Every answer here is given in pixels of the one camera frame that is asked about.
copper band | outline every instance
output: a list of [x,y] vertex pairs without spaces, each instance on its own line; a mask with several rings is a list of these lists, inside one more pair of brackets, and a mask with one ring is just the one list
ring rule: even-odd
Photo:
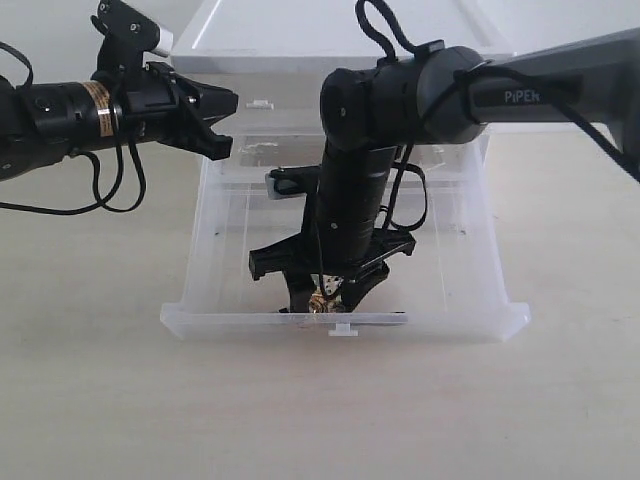
[[109,91],[100,82],[86,82],[82,86],[89,92],[93,102],[96,104],[100,122],[100,136],[112,137],[113,128],[111,128],[111,112],[109,111]]

transparent plastic bin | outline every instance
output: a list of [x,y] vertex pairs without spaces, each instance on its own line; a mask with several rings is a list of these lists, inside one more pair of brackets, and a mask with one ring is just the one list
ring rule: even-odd
[[[356,312],[282,314],[278,311],[289,302],[282,274],[254,282],[249,251],[298,233],[304,198],[269,199],[264,177],[278,166],[319,163],[324,137],[237,137],[228,160],[202,160],[184,294],[179,303],[163,306],[162,322],[181,339],[265,327],[299,328],[303,334],[309,326],[335,336],[394,326],[438,336],[508,339],[529,321],[530,312],[526,304],[510,303],[505,289],[483,169],[487,142],[481,137],[464,146],[416,149],[412,161],[427,172],[428,221],[414,234],[413,255],[388,260],[389,278]],[[423,208],[419,180],[407,174],[396,218],[410,223]]]

plastic storage box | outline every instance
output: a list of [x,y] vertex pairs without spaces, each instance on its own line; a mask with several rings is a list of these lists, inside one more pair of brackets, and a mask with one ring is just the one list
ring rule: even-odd
[[[502,276],[483,170],[486,136],[464,146],[416,149],[413,162],[427,171],[428,221],[415,233],[414,254],[392,257],[389,279],[356,312],[281,314],[289,301],[282,275],[252,280],[249,251],[299,232],[304,205],[304,198],[270,200],[265,174],[320,162],[324,78],[338,67],[371,68],[381,56],[360,31],[353,3],[205,1],[181,38],[177,70],[232,88],[240,107],[216,129],[234,136],[232,157],[201,161],[184,295],[162,309],[162,321],[178,337],[282,325],[327,325],[333,335],[354,335],[393,325],[506,339],[529,321],[527,305],[510,303]],[[389,3],[414,43],[443,38],[492,56],[509,54],[469,0]],[[382,21],[373,23],[386,31]],[[399,220],[408,223],[423,208],[417,178],[407,175]]]

